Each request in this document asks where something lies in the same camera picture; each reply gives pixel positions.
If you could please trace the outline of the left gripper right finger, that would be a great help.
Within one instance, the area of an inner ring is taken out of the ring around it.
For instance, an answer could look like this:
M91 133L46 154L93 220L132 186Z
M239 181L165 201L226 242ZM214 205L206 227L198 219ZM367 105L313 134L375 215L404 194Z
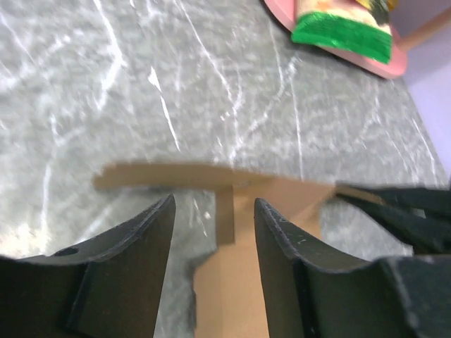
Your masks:
M449 337L450 257L365 261L254 203L271 337Z

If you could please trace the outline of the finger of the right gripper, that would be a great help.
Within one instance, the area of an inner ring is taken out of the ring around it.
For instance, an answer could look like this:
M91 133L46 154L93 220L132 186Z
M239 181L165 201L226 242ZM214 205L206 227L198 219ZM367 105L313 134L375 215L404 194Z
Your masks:
M422 218L406 209L354 196L338 194L338 197L365 212L396 239L410 245L414 253L450 253L450 223L431 216Z
M426 215L450 217L449 189L414 185L363 187L339 184L336 194L380 205L420 209Z

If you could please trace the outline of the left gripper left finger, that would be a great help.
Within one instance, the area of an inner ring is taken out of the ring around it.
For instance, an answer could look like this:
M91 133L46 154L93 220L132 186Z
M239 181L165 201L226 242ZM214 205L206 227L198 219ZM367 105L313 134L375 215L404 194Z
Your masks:
M51 256L1 258L2 337L152 337L175 220L168 196Z

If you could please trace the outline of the brown cardboard box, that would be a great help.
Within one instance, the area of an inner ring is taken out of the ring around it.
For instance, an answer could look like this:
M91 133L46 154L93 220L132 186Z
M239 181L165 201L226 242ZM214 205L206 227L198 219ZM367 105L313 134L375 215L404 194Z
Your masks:
M119 163L103 169L93 183L98 189L157 186L215 193L218 251L194 273L197 337L271 337L254 228L257 199L321 240L319 209L338 197L337 185L198 163Z

